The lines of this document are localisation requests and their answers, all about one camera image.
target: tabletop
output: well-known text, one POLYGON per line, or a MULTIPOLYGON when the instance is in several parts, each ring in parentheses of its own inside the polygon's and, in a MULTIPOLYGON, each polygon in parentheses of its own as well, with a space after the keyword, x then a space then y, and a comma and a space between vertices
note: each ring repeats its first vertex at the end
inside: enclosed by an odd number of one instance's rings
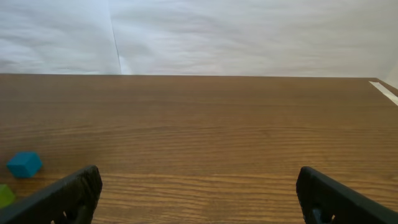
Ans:
POLYGON ((0 183, 88 165, 93 223, 303 223, 311 166, 398 211, 398 106, 367 78, 0 75, 0 183), (6 162, 44 166, 15 179, 6 162))

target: wood grain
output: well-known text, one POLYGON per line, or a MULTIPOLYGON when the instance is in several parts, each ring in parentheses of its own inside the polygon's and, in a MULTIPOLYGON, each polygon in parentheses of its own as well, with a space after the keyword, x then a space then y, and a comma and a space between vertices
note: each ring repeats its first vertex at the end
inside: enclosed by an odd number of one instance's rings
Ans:
POLYGON ((0 75, 0 182, 22 198, 95 164, 93 223, 303 223, 312 166, 398 211, 398 107, 369 80, 0 75), (6 170, 19 151, 34 178, 6 170))

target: blue cube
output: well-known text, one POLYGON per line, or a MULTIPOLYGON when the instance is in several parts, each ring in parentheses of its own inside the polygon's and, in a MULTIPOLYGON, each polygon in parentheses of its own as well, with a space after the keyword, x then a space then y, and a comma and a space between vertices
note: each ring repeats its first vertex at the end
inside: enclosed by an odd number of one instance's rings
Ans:
POLYGON ((8 163, 7 168, 14 177, 33 177, 42 167, 42 161, 36 152, 19 152, 8 163))

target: white backdrop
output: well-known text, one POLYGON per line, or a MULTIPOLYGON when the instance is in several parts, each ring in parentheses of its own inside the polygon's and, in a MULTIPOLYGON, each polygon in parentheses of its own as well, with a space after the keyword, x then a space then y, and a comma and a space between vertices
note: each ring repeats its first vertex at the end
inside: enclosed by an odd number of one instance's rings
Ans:
POLYGON ((395 0, 2 0, 0 73, 386 77, 395 0))

